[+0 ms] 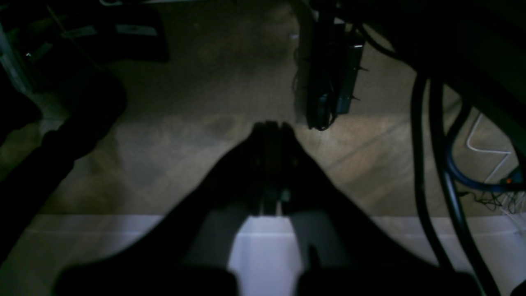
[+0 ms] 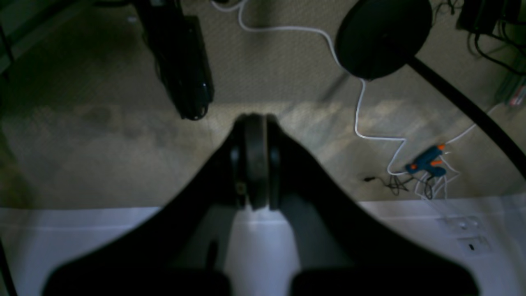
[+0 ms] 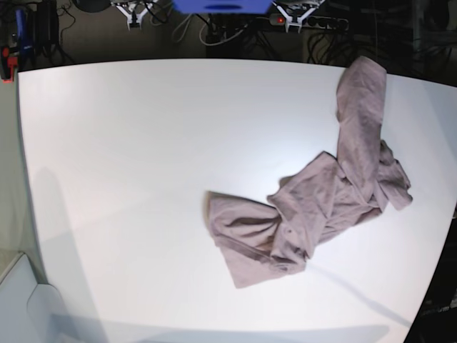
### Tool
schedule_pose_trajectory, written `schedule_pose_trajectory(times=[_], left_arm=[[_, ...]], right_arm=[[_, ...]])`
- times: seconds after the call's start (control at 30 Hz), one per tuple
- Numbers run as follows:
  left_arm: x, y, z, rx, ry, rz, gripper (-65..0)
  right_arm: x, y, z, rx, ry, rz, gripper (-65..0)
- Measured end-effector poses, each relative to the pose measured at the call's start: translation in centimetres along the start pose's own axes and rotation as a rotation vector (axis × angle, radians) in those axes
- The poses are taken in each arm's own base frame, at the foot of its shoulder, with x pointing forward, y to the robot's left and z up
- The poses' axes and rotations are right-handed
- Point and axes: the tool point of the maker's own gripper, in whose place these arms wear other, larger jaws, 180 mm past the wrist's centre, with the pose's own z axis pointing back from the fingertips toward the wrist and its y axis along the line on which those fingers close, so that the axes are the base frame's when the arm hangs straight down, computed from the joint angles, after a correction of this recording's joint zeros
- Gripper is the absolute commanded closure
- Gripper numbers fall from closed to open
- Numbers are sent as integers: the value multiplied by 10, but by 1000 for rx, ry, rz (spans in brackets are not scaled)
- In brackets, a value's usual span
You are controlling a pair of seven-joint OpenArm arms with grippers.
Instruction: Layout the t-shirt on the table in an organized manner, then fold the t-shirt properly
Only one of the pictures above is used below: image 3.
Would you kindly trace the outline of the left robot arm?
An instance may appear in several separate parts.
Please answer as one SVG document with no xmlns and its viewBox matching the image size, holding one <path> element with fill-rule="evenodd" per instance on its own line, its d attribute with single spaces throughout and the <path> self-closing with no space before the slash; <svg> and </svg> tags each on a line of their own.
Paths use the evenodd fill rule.
<svg viewBox="0 0 457 343">
<path fill-rule="evenodd" d="M 325 0 L 283 0 L 272 2 L 273 6 L 284 18 L 286 33 L 289 33 L 290 28 L 296 28 L 297 32 L 300 33 L 303 22 L 324 3 Z"/>
</svg>

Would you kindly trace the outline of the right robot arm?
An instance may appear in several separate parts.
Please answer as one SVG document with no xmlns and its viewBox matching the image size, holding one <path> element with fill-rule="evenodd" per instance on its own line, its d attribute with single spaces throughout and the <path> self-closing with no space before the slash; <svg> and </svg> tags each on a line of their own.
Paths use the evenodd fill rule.
<svg viewBox="0 0 457 343">
<path fill-rule="evenodd" d="M 157 1 L 110 1 L 126 17 L 128 30 L 141 29 L 143 18 L 152 13 Z"/>
</svg>

